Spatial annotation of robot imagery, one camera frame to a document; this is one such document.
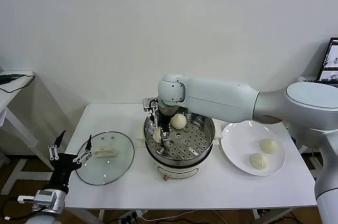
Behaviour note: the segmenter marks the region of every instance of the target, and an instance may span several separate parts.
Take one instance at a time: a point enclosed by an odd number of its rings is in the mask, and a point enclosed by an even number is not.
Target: black cable
[[[124,218],[117,218],[117,219],[114,219],[114,220],[109,220],[106,224],[109,224],[109,223],[117,221],[117,220],[125,220],[125,219]]]
[[[136,212],[132,212],[132,218],[135,220],[136,224],[138,224]]]
[[[281,221],[286,220],[286,219],[292,219],[292,220],[296,221],[297,224],[303,224],[302,222],[300,222],[299,220],[297,220],[293,217],[282,217],[280,220],[275,220],[272,223],[275,224],[275,223],[281,222]]]
[[[303,224],[300,220],[297,219],[297,217],[292,212],[290,212],[290,214],[296,219],[297,224]]]
[[[0,208],[0,216],[4,219],[4,220],[22,220],[22,219],[26,219],[26,218],[29,218],[29,217],[32,217],[36,214],[38,214],[39,212],[43,211],[45,208],[41,208],[39,209],[38,211],[35,211],[35,212],[31,212],[29,214],[26,214],[24,216],[19,216],[19,217],[8,217],[5,215],[4,213],[4,208],[5,208],[5,205],[10,202],[10,201],[17,201],[17,197],[10,197],[8,199],[5,200],[5,202],[1,205],[1,208]]]
[[[178,219],[178,220],[160,220],[160,221],[158,221],[156,224],[159,224],[159,223],[161,223],[161,222],[177,222],[177,221],[181,221],[181,220],[186,221],[186,222],[189,222],[189,223],[191,223],[191,224],[210,224],[210,223],[208,223],[208,222],[193,222],[193,221],[190,221],[190,220],[187,220],[187,219]]]
[[[29,84],[31,84],[32,81],[35,79],[35,75],[25,75],[25,74],[20,75],[18,78],[21,78],[21,77],[23,77],[23,76],[26,76],[26,77],[32,77],[32,79],[31,79],[26,85],[24,85],[23,87],[20,87],[20,88],[11,90],[11,91],[7,91],[6,89],[3,89],[3,88],[0,88],[0,90],[5,91],[6,93],[9,93],[9,94],[10,94],[10,93],[13,93],[14,91],[17,91],[17,90],[19,90],[19,89],[23,89],[23,88],[25,88],[25,87],[28,87]]]

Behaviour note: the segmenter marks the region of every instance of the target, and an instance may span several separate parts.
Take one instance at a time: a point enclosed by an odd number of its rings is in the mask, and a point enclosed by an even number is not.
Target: white robotic arm
[[[158,84],[158,105],[172,116],[177,107],[219,120],[239,123],[290,122],[291,135],[303,145],[319,148],[324,168],[315,196],[323,224],[338,221],[338,88],[308,82],[272,92],[249,85],[165,75]]]

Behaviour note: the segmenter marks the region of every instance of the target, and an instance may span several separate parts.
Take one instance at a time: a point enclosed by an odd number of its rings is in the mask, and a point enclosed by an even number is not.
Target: table leg
[[[7,182],[2,188],[1,195],[8,195],[11,192],[16,180],[49,181],[49,179],[51,178],[52,172],[22,171],[27,161],[28,161],[27,159],[19,160],[12,174],[9,176]]]
[[[99,220],[94,214],[90,211],[83,208],[65,208],[67,211],[71,212],[73,215],[83,220],[88,224],[104,224],[103,221]]]
[[[101,209],[100,210],[100,214],[99,214],[99,220],[104,220],[104,216],[105,216],[105,210],[104,209]]]
[[[0,167],[2,166],[2,164],[9,164],[10,162],[11,160],[8,159],[6,155],[0,152]]]
[[[7,120],[17,129],[19,138],[26,144],[26,146],[39,157],[48,167],[53,169],[52,165],[49,163],[49,159],[46,158],[37,148],[36,145],[39,142],[35,136],[19,121],[19,119],[6,108]]]
[[[257,220],[254,220],[251,224],[269,224],[274,220],[286,215],[291,212],[294,208],[278,208],[271,209],[269,212],[265,213],[262,217]]]

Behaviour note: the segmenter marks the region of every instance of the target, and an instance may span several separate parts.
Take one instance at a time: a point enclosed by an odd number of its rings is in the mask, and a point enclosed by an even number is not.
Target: glass lid
[[[79,153],[83,153],[85,142]],[[91,185],[105,185],[123,176],[134,159],[130,138],[119,132],[99,133],[91,139],[92,157],[76,170],[79,178]]]

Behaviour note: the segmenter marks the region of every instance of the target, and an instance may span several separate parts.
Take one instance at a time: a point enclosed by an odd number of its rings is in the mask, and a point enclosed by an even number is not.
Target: metal clamp
[[[53,160],[57,161],[59,159],[58,147],[56,145],[49,145],[48,150],[49,150],[49,159],[51,161],[53,161]]]
[[[84,153],[82,153],[80,156],[76,157],[73,162],[76,162],[77,164],[85,164],[89,158],[91,158],[92,152],[89,150],[85,150]]]

